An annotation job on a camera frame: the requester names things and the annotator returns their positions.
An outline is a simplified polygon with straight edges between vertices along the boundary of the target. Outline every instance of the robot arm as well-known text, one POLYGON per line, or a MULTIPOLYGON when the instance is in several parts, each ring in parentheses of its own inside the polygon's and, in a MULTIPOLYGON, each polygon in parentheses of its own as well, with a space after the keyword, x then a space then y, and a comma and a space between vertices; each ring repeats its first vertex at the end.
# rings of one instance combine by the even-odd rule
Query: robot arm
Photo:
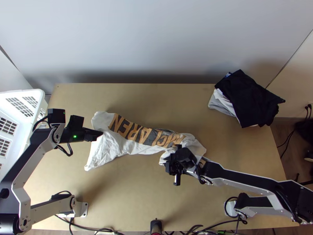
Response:
POLYGON ((260 194, 250 197, 241 193, 225 208, 230 216, 252 217, 255 214, 284 215, 299 224, 313 223, 313 191, 292 181, 275 181, 256 175, 224 169, 219 163, 205 157, 196 157, 188 148, 180 148, 166 158, 165 170, 180 184, 181 174, 197 178, 207 185, 228 185, 260 194))
POLYGON ((50 150, 59 143, 95 141, 102 132, 83 127, 83 117, 71 116, 65 127, 65 110, 48 109, 49 128, 36 129, 30 145, 8 171, 0 183, 0 234, 24 234, 34 223, 52 215, 85 217, 88 204, 78 202, 74 195, 55 194, 47 202, 31 206, 24 184, 50 150))

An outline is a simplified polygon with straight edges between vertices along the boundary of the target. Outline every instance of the folded clothes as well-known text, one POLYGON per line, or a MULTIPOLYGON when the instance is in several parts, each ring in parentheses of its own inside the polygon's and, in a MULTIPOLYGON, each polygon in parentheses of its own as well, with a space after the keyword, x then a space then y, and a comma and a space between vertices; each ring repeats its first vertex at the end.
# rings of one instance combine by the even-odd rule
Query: folded clothes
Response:
POLYGON ((242 128, 271 125, 285 100, 258 85, 242 70, 228 73, 215 85, 209 108, 235 114, 242 128))
POLYGON ((163 165, 164 158, 174 153, 178 144, 188 147, 198 156, 207 151, 192 134, 143 127, 115 113, 96 112, 91 123, 103 135, 91 143, 86 171, 126 154, 155 154, 160 151, 165 151, 159 160, 159 164, 163 165))

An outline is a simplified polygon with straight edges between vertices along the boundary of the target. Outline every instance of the wooden tabletop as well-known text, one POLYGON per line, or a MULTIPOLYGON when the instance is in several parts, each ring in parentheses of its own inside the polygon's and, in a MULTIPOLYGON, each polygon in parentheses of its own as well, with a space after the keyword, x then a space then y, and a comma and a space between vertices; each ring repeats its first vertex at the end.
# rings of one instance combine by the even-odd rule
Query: wooden tabletop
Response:
MULTIPOLYGON (((236 118, 208 108, 213 84, 58 84, 49 108, 66 110, 85 117, 92 128, 96 111, 114 112, 147 127, 191 133, 207 149, 205 157, 226 169, 285 180, 284 170, 270 127, 242 129, 236 118)), ((75 223, 93 227, 113 227, 119 231, 148 231, 150 221, 163 221, 166 231, 185 231, 195 224, 209 226, 229 220, 223 203, 242 190, 201 185, 183 175, 180 186, 158 165, 162 153, 126 155, 104 166, 84 171, 90 143, 73 143, 74 154, 48 152, 25 189, 32 204, 69 190, 89 203, 86 218, 75 223)), ((234 229, 236 223, 218 229, 234 229)), ((280 216, 256 215, 239 228, 297 226, 280 216)), ((50 217, 33 226, 37 229, 67 230, 68 225, 50 217)))

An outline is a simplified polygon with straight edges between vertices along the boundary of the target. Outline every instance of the white wall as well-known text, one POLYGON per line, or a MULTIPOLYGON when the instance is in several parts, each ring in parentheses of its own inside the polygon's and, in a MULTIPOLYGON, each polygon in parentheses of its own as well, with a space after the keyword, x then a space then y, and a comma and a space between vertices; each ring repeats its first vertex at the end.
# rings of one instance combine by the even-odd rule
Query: white wall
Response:
POLYGON ((313 105, 313 32, 268 86, 268 90, 286 100, 279 105, 277 117, 306 116, 304 107, 308 103, 313 105))
POLYGON ((32 89, 20 71, 0 51, 0 92, 32 89))
POLYGON ((6 1, 0 45, 47 92, 90 72, 243 69, 266 86, 313 28, 312 9, 311 0, 6 1))

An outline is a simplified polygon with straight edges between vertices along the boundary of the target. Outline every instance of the plastic basket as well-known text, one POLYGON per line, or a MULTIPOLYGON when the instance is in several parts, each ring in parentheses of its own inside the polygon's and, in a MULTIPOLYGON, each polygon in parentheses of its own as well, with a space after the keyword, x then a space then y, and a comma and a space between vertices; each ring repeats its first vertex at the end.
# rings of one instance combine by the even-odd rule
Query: plastic basket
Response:
POLYGON ((40 89, 0 92, 0 180, 29 145, 34 123, 48 104, 40 89))

